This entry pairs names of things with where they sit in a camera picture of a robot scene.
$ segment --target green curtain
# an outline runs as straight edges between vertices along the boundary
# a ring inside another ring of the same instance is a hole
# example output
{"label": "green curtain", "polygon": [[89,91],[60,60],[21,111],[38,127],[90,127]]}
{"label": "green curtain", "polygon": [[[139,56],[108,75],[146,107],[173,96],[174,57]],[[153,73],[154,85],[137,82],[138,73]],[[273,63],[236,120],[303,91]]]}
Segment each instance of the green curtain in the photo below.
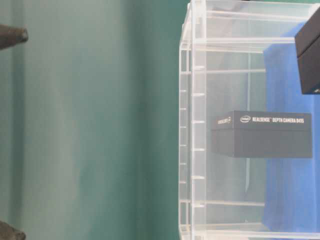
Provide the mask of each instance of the green curtain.
{"label": "green curtain", "polygon": [[0,219],[32,240],[178,239],[187,0],[1,1]]}

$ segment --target black object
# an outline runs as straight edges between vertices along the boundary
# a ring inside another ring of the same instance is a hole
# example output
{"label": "black object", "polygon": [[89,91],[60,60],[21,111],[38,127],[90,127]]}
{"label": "black object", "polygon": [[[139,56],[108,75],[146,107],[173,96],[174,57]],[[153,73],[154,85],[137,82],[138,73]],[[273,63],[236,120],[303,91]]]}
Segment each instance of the black object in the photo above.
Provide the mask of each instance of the black object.
{"label": "black object", "polygon": [[303,94],[320,94],[320,8],[295,36]]}
{"label": "black object", "polygon": [[25,43],[29,39],[25,28],[16,28],[0,24],[0,50]]}
{"label": "black object", "polygon": [[212,126],[212,151],[234,158],[311,158],[309,113],[232,111]]}

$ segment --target transparent shelf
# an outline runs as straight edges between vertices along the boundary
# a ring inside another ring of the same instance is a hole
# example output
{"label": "transparent shelf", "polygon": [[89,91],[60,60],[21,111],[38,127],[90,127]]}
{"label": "transparent shelf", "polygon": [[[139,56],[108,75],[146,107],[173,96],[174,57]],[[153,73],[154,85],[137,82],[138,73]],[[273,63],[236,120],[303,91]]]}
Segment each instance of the transparent shelf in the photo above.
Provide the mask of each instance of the transparent shelf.
{"label": "transparent shelf", "polygon": [[182,240],[320,239],[320,98],[295,35],[319,4],[193,0],[179,50]]}

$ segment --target metal rod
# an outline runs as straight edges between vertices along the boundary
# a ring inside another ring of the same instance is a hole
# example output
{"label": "metal rod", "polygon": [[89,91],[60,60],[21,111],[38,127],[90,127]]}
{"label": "metal rod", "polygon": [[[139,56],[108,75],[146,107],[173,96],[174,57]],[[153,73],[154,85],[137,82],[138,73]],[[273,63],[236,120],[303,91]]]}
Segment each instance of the metal rod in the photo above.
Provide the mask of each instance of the metal rod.
{"label": "metal rod", "polygon": [[28,39],[27,29],[0,24],[0,50],[25,43]]}

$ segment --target intel logo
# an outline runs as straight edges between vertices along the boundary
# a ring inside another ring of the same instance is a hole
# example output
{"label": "intel logo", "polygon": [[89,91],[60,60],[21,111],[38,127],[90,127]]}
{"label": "intel logo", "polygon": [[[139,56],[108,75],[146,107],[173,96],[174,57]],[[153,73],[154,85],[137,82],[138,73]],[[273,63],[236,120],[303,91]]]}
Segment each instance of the intel logo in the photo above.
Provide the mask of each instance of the intel logo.
{"label": "intel logo", "polygon": [[242,123],[248,123],[248,122],[250,122],[250,120],[251,120],[250,116],[242,116],[240,118],[240,122],[242,122]]}

